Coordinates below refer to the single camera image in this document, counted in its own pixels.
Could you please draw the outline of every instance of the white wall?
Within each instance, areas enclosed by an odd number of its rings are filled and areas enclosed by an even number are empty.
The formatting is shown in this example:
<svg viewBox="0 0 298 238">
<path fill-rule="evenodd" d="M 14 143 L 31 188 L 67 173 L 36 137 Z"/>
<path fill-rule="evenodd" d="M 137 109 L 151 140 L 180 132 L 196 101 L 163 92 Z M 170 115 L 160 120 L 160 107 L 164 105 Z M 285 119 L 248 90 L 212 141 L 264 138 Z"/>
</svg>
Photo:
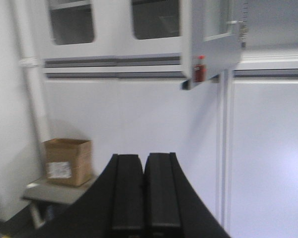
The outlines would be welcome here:
<svg viewBox="0 0 298 238">
<path fill-rule="evenodd" d="M 53 137 L 93 140 L 100 173 L 114 153 L 176 152 L 191 184 L 217 213 L 218 84 L 179 81 L 47 80 Z"/>
<path fill-rule="evenodd" d="M 10 1 L 0 0 L 0 219 L 8 220 L 27 203 L 27 183 L 41 175 L 37 144 Z"/>
<path fill-rule="evenodd" d="M 298 78 L 234 84 L 230 234 L 298 238 Z"/>
</svg>

